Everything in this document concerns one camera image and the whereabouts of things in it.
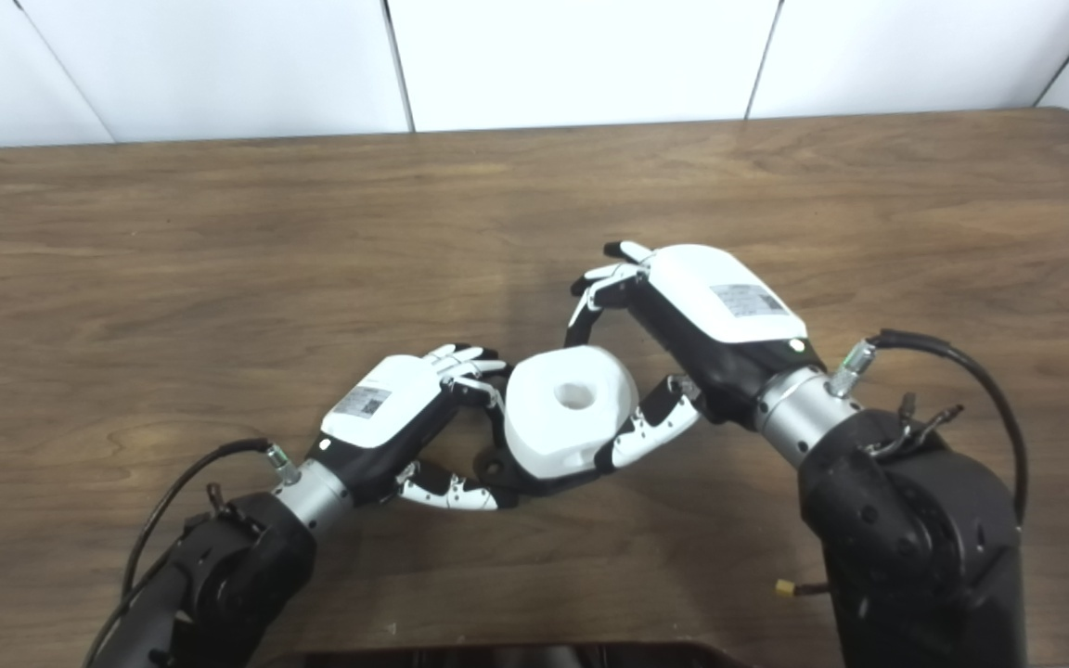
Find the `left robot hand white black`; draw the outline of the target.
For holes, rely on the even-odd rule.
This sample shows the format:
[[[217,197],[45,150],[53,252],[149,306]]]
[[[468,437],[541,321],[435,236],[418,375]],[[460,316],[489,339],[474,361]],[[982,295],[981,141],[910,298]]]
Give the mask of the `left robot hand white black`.
[[[515,508],[514,492],[419,459],[462,407],[479,407],[501,428],[503,399],[492,379],[509,373],[497,351],[464,343],[386,356],[323,416],[305,464],[321,467],[356,507],[400,498],[448,510]]]

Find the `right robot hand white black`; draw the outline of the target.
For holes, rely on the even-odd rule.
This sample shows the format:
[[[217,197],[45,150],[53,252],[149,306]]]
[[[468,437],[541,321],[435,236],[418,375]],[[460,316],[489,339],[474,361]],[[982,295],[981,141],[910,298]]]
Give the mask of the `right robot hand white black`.
[[[699,244],[605,246],[611,262],[580,275],[564,345],[589,342],[607,310],[626,310],[679,366],[597,451],[601,473],[622,469],[704,418],[754,431],[769,386],[822,368],[805,321],[725,250]]]

